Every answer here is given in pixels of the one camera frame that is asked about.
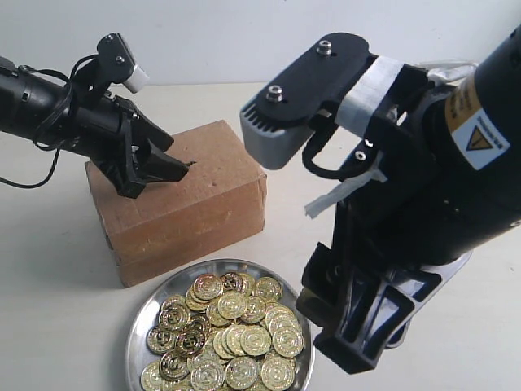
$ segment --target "yellow warning sticker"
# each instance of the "yellow warning sticker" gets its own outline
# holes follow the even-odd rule
[[[469,76],[445,103],[450,135],[474,169],[482,169],[510,147],[481,107],[474,75]]]

